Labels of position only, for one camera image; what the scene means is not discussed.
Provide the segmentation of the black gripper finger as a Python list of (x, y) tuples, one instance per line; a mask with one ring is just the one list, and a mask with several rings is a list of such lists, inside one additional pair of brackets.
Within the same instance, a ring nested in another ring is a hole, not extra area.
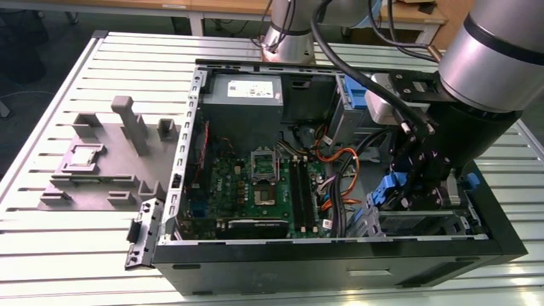
[(395, 194), (391, 198), (392, 209), (403, 208), (403, 200), (411, 203), (416, 193), (423, 193), (429, 190), (428, 177), (425, 176), (425, 167), (428, 166), (428, 158), (424, 149), (424, 141), (429, 137), (428, 128), (421, 128), (409, 135), (401, 135), (396, 144), (401, 144), (396, 149), (393, 160), (391, 162), (391, 172), (396, 177), (405, 174), (404, 184), (396, 187)]
[(409, 195), (409, 210), (440, 210), (451, 207), (447, 181), (417, 183)]

